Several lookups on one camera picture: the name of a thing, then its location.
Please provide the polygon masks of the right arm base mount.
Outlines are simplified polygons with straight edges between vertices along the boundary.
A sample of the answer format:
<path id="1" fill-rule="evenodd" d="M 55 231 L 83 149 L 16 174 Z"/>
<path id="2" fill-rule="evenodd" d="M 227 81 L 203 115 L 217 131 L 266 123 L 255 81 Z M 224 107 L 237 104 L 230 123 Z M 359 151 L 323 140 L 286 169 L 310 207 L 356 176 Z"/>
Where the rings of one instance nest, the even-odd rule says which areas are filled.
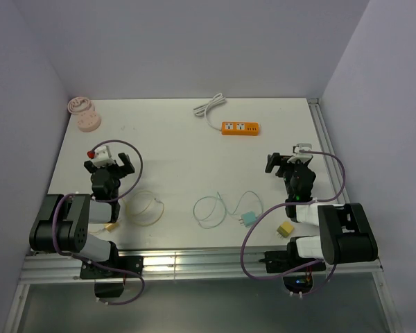
<path id="1" fill-rule="evenodd" d="M 287 250 L 277 250 L 266 251 L 259 263 L 265 264 L 266 273 L 276 274 L 313 261 L 314 259 L 305 259 L 291 255 Z M 313 272 L 325 270 L 326 264 L 324 262 L 301 268 L 297 271 L 297 275 L 283 277 L 284 285 L 290 292 L 307 293 L 313 288 Z"/>

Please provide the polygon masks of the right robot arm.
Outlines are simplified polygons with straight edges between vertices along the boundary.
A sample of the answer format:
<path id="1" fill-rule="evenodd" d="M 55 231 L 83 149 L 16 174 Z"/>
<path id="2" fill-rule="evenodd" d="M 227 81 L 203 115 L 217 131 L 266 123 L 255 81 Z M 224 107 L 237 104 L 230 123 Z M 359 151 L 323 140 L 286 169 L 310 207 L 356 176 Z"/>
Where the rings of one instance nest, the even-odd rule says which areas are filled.
<path id="1" fill-rule="evenodd" d="M 292 237 L 286 246 L 286 262 L 299 271 L 320 259 L 330 265 L 373 262 L 379 250 L 360 203 L 335 204 L 312 197 L 316 175 L 310 170 L 312 154 L 302 150 L 291 156 L 273 153 L 267 157 L 266 173 L 274 167 L 284 180 L 288 198 L 284 208 L 295 223 L 318 228 L 319 235 Z"/>

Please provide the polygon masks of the teal plug adapter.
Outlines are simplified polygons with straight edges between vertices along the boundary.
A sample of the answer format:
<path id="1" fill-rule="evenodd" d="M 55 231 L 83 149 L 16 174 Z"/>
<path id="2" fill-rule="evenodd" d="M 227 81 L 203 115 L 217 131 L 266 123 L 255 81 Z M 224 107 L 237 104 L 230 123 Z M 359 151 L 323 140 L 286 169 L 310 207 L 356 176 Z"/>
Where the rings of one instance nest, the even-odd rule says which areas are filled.
<path id="1" fill-rule="evenodd" d="M 255 212 L 249 211 L 241 215 L 239 223 L 245 228 L 252 227 L 257 222 L 258 216 Z"/>

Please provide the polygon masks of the orange power strip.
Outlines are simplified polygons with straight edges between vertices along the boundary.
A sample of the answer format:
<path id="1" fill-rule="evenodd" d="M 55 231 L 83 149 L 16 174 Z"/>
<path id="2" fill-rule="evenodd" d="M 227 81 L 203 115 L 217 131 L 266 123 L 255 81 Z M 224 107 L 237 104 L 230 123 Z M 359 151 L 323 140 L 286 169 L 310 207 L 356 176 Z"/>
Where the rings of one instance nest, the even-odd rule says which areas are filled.
<path id="1" fill-rule="evenodd" d="M 259 131 L 260 125 L 257 122 L 226 121 L 221 126 L 222 135 L 257 136 Z"/>

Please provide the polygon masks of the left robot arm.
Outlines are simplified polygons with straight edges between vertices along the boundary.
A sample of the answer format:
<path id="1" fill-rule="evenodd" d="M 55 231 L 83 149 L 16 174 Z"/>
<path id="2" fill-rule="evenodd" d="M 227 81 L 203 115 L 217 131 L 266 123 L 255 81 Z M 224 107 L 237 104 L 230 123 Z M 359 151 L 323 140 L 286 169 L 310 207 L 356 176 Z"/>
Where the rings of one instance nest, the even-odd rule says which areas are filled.
<path id="1" fill-rule="evenodd" d="M 95 160 L 84 163 L 91 173 L 92 193 L 45 196 L 29 234 L 32 250 L 60 255 L 75 255 L 96 262 L 105 277 L 119 273 L 121 259 L 116 245 L 88 233 L 90 223 L 116 223 L 119 218 L 121 179 L 134 173 L 125 153 L 118 165 L 107 153 L 95 153 Z"/>

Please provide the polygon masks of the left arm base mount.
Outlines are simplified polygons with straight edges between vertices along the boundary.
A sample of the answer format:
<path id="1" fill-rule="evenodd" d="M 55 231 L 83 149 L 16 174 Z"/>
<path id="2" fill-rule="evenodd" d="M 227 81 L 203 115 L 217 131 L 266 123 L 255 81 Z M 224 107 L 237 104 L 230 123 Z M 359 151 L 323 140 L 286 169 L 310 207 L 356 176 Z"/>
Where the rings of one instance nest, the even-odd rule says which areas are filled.
<path id="1" fill-rule="evenodd" d="M 128 304 L 138 299 L 145 290 L 145 281 L 142 277 L 144 258 L 142 256 L 122 256 L 118 258 L 115 267 L 103 268 L 103 264 L 98 265 L 82 263 L 79 278 L 81 280 L 94 282 L 94 295 L 98 301 L 108 301 L 111 305 Z M 116 301 L 125 291 L 128 278 L 137 278 L 141 283 L 141 288 L 137 295 L 131 300 Z"/>

